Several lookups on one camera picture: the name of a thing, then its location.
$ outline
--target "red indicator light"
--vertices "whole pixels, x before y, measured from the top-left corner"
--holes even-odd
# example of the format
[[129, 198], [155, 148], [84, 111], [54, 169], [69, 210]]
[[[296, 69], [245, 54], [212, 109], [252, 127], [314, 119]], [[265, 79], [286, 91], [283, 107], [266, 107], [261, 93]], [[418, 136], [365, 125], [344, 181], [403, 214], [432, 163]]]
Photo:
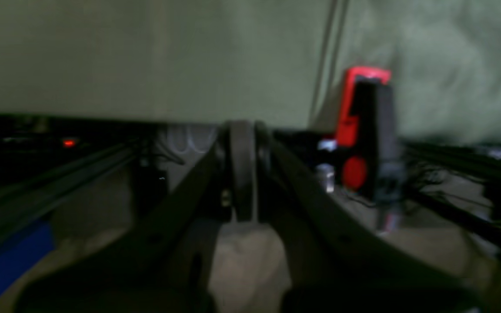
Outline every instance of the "red indicator light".
[[74, 140], [63, 140], [63, 147], [64, 148], [72, 148], [74, 147], [76, 142]]

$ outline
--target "white cable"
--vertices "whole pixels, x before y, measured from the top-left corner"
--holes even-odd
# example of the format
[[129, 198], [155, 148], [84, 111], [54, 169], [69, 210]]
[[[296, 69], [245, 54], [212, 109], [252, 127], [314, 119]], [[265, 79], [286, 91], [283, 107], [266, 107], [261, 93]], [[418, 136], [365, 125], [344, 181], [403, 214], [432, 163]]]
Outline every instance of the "white cable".
[[183, 150], [177, 149], [175, 142], [173, 142], [173, 137], [171, 136], [171, 133], [169, 131], [169, 127], [170, 127], [170, 125], [167, 125], [167, 127], [165, 129], [165, 131], [166, 131], [165, 135], [167, 137], [167, 145], [169, 145], [169, 149], [171, 149], [171, 151], [175, 152], [175, 154], [180, 154], [180, 155], [187, 154], [189, 152], [189, 150], [191, 149], [190, 144], [187, 143], [187, 146]]
[[193, 151], [195, 151], [196, 153], [201, 153], [201, 154], [206, 153], [210, 149], [210, 146], [214, 142], [216, 136], [217, 136], [217, 129], [214, 127], [210, 132], [210, 135], [208, 135], [208, 142], [206, 144], [207, 148], [205, 150], [200, 150], [194, 144], [193, 134], [190, 131], [190, 126], [187, 125], [187, 145], [191, 147], [191, 149], [193, 149]]

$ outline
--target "cable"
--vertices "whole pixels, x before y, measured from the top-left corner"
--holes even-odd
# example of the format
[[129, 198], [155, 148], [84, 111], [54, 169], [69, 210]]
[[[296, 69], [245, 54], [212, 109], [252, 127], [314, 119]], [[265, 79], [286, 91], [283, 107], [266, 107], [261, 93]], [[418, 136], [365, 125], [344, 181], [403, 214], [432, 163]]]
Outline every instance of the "cable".
[[471, 182], [476, 183], [476, 184], [482, 184], [482, 183], [485, 183], [487, 181], [483, 178], [478, 178], [478, 177], [471, 176], [468, 174], [460, 173], [460, 172], [457, 172], [455, 170], [448, 170], [448, 172], [450, 172], [451, 174], [453, 174], [455, 176], [463, 177], [466, 180], [470, 180]]
[[462, 201], [465, 201], [465, 202], [469, 202], [471, 204], [475, 204], [477, 206], [481, 206], [483, 208], [487, 208], [487, 209], [492, 209], [494, 208], [493, 206], [489, 206], [487, 204], [482, 204], [480, 202], [476, 202], [476, 201], [473, 201], [473, 200], [470, 200], [470, 199], [467, 199], [467, 198], [463, 198], [462, 196], [456, 196], [455, 194], [449, 194], [449, 193], [446, 193], [446, 192], [443, 192], [441, 190], [437, 190], [437, 191], [433, 191], [433, 192], [425, 192], [425, 194], [437, 194], [438, 196], [450, 196], [451, 198], [455, 198], [455, 199], [459, 199], [459, 200], [462, 200]]
[[409, 164], [411, 168], [412, 177], [410, 178], [410, 184], [414, 186], [417, 190], [422, 190], [426, 186], [435, 186], [443, 184], [448, 178], [445, 175], [445, 170], [434, 164], [426, 162], [414, 162], [414, 164]]
[[[353, 201], [352, 199], [349, 198], [349, 196], [345, 193], [345, 189], [344, 188], [334, 188], [334, 194], [336, 196], [343, 196], [344, 198], [346, 198], [347, 200], [351, 200]], [[359, 220], [364, 220], [364, 214], [363, 212], [361, 212], [358, 208], [356, 208], [355, 206], [344, 206], [345, 208], [348, 208], [348, 210], [350, 210]]]
[[165, 153], [157, 153], [155, 155], [159, 156], [159, 157], [163, 157], [163, 158], [166, 158], [168, 161], [170, 162], [173, 162], [175, 164], [179, 164], [180, 166], [183, 166], [185, 165], [185, 160], [183, 160], [181, 157], [179, 157], [179, 155], [176, 155], [173, 151], [171, 151], [171, 149], [169, 149], [169, 147], [164, 144], [161, 140], [161, 131], [159, 131], [157, 133], [157, 138], [155, 140], [155, 145], [157, 147], [160, 148], [160, 150], [162, 150], [162, 152], [165, 152]]
[[[180, 155], [187, 154], [187, 152], [189, 152], [189, 150], [191, 148], [190, 144], [187, 142], [187, 145], [185, 146], [185, 149], [183, 149], [183, 150], [177, 149], [177, 146], [173, 142], [173, 136], [171, 136], [171, 132], [170, 132], [169, 127], [171, 127], [171, 125], [167, 125], [165, 128], [165, 137], [167, 139], [167, 144], [169, 145], [169, 148], [173, 152], [175, 152], [175, 154], [180, 154]], [[189, 126], [187, 126], [185, 128], [185, 132], [187, 133], [187, 137], [189, 137]]]
[[356, 202], [358, 204], [361, 204], [363, 206], [366, 206], [367, 208], [376, 208], [376, 204], [374, 203], [367, 203], [366, 201], [363, 201], [361, 199], [358, 199], [358, 198], [355, 198], [354, 196], [351, 196], [346, 190], [345, 188], [338, 188], [338, 190], [340, 190], [340, 194], [342, 196], [344, 196], [345, 198], [347, 198], [348, 200], [350, 201], [353, 201], [353, 202]]
[[193, 134], [190, 131], [190, 126], [187, 125], [187, 146], [191, 147], [191, 149], [193, 149], [193, 151], [195, 151], [196, 153], [200, 153], [200, 154], [206, 153], [207, 150], [209, 150], [211, 145], [214, 143], [216, 136], [217, 136], [217, 128], [214, 127], [212, 129], [212, 131], [210, 132], [210, 134], [208, 135], [208, 140], [207, 140], [207, 147], [208, 148], [206, 150], [200, 150], [194, 144]]

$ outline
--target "blue object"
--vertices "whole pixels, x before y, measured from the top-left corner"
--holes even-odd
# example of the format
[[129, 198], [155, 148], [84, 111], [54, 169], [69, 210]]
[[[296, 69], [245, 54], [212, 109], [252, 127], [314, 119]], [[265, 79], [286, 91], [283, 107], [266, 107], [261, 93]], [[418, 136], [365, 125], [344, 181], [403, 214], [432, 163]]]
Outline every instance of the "blue object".
[[38, 221], [0, 245], [0, 295], [54, 249], [48, 222]]

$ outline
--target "green fabric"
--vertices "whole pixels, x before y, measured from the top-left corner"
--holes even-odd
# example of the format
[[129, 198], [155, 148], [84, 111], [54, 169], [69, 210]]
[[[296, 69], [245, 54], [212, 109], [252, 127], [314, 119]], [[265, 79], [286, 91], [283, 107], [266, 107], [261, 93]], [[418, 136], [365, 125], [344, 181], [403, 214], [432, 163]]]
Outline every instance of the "green fabric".
[[0, 113], [333, 131], [354, 65], [402, 137], [501, 141], [501, 1], [0, 0]]

